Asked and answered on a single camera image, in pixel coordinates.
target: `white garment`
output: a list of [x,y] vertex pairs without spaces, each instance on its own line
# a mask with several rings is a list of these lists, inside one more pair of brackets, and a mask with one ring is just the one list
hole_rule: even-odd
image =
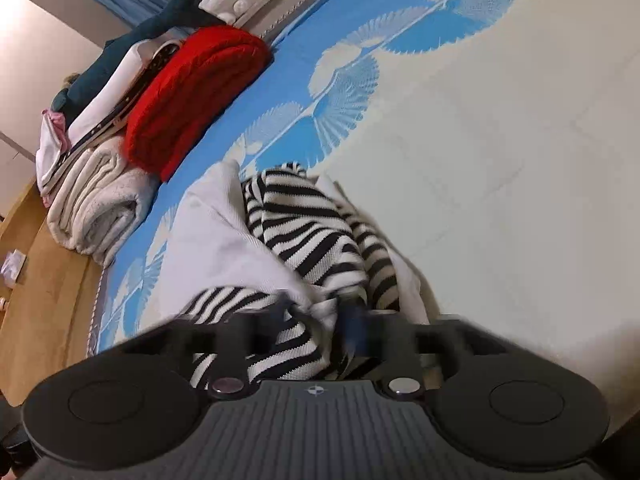
[[[329,197],[335,203],[352,211],[355,208],[347,200],[342,192],[335,185],[334,181],[326,173],[321,173],[316,181],[316,187],[326,197]],[[405,260],[393,250],[389,244],[384,242],[386,250],[389,252],[389,258],[396,270],[396,279],[398,280],[398,294],[400,299],[400,312],[415,324],[428,324],[427,311],[424,302],[420,296],[420,279],[407,265]]]
[[216,286],[283,290],[303,308],[322,299],[249,232],[238,172],[235,161],[214,164],[182,197],[158,281],[162,319]]
[[[145,40],[129,49],[100,93],[69,126],[67,136],[72,147],[113,110],[160,46],[158,40]],[[60,140],[45,119],[43,117],[40,147],[36,152],[36,181],[42,196],[49,194],[55,184],[50,183],[50,179],[61,156]]]
[[125,241],[149,213],[159,180],[130,168],[82,202],[74,219],[76,251],[92,254],[97,264],[108,267]]
[[107,267],[145,219],[158,180],[127,170],[122,137],[85,150],[73,164],[47,214],[53,239]]

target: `mattress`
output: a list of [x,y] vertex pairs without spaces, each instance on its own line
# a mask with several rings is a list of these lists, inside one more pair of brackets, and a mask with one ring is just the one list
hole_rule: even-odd
[[594,381],[615,413],[629,409],[640,118],[616,96],[639,95],[640,77],[625,75],[640,74],[638,4],[322,0],[120,250],[97,349],[160,321],[162,255],[192,182],[223,157],[244,175],[295,160],[377,222],[439,312],[539,351]]

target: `white logo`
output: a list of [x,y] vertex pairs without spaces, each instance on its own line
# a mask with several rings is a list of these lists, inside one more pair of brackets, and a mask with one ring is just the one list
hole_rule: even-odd
[[317,384],[314,384],[312,387],[307,388],[306,391],[307,393],[310,393],[314,397],[317,397],[318,395],[324,394],[326,390],[322,386],[318,386]]

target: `wooden board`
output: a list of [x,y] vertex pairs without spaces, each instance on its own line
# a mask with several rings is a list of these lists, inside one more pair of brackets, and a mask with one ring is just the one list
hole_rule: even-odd
[[0,328],[0,390],[12,406],[40,381],[82,360],[101,268],[57,245],[31,187],[0,232],[0,250],[27,254]]

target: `white plastic package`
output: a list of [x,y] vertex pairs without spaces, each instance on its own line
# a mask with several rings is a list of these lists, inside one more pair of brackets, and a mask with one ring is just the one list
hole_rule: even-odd
[[2,274],[2,277],[4,278],[4,284],[9,288],[14,288],[26,259],[27,256],[21,253],[18,249],[7,254],[4,259],[2,269],[0,269],[0,274]]

